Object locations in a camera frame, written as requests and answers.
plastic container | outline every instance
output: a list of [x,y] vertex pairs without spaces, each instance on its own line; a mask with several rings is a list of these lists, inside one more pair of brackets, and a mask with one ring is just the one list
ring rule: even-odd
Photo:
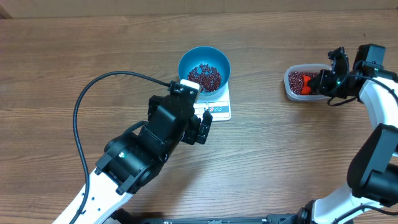
[[289,74],[291,72],[319,72],[322,69],[331,70],[330,65],[325,64],[305,64],[291,66],[285,73],[285,90],[287,98],[292,101],[314,101],[328,99],[328,96],[323,95],[297,95],[290,89]]
[[231,64],[225,54],[214,47],[195,47],[185,53],[178,65],[178,76],[180,79],[188,79],[189,72],[201,63],[217,68],[221,75],[221,85],[216,91],[201,92],[200,96],[211,96],[223,90],[231,75]]

red beans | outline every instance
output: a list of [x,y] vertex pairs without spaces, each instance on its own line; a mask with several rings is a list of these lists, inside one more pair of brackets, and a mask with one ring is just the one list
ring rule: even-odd
[[289,74],[289,85],[293,93],[301,95],[304,86],[303,75],[313,78],[318,75],[318,72],[291,72]]
[[188,80],[199,83],[202,87],[202,92],[204,91],[205,93],[216,91],[221,85],[219,71],[215,67],[209,67],[208,64],[200,64],[192,69],[188,74]]

white scale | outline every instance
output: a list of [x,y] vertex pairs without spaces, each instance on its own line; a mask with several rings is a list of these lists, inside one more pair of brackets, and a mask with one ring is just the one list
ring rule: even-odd
[[231,101],[229,100],[228,82],[223,89],[211,96],[199,96],[193,105],[195,114],[201,119],[203,113],[209,109],[213,121],[229,121],[231,119]]

wooden table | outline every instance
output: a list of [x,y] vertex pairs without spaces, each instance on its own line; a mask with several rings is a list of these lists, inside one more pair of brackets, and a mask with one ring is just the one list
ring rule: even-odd
[[[368,43],[386,46],[384,65],[398,72],[397,36],[396,10],[1,20],[0,223],[51,223],[83,186],[72,111],[89,81],[113,70],[176,80],[181,56],[201,45],[230,59],[232,119],[213,123],[205,145],[178,145],[124,208],[169,218],[294,213],[346,181],[372,131],[357,102],[289,101],[284,72],[329,63],[339,46],[352,62]],[[124,75],[96,84],[78,118],[90,170],[110,139],[147,118],[148,99],[166,94]]]

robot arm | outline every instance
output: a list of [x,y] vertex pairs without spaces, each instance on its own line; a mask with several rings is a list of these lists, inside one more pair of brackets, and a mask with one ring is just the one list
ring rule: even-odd
[[[213,117],[209,111],[202,120],[194,115],[193,104],[200,90],[199,84],[188,80],[171,82],[169,95],[150,98],[148,122],[138,122],[106,145],[90,174],[88,200],[76,224],[103,223],[158,175],[180,141],[191,145],[206,142]],[[133,131],[141,126],[135,135]],[[69,223],[85,193],[83,186],[54,223]]]
[[[398,83],[385,78],[376,79],[398,90]],[[398,105],[386,89],[370,80],[363,85],[359,99],[368,110],[374,133],[352,161],[348,184],[314,202],[312,220],[317,224],[333,223],[347,214],[336,222],[345,223],[370,210],[362,209],[363,205],[381,208],[398,202],[398,167],[389,164],[398,145]],[[384,139],[381,133],[387,133]]]
[[[370,210],[366,206],[390,207],[398,202],[398,166],[389,163],[398,150],[398,100],[372,80],[351,77],[338,86],[347,78],[338,76],[348,68],[348,57],[343,48],[329,56],[334,60],[332,71],[321,71],[312,87],[317,86],[318,92],[331,97],[358,97],[369,113],[374,132],[351,162],[347,183],[329,196],[314,201],[312,206],[302,208],[311,213],[303,223],[310,223],[309,219],[317,224],[346,223]],[[350,74],[372,77],[391,90],[398,90],[397,75],[382,69],[383,56],[381,46],[360,46],[353,67],[357,71]]]

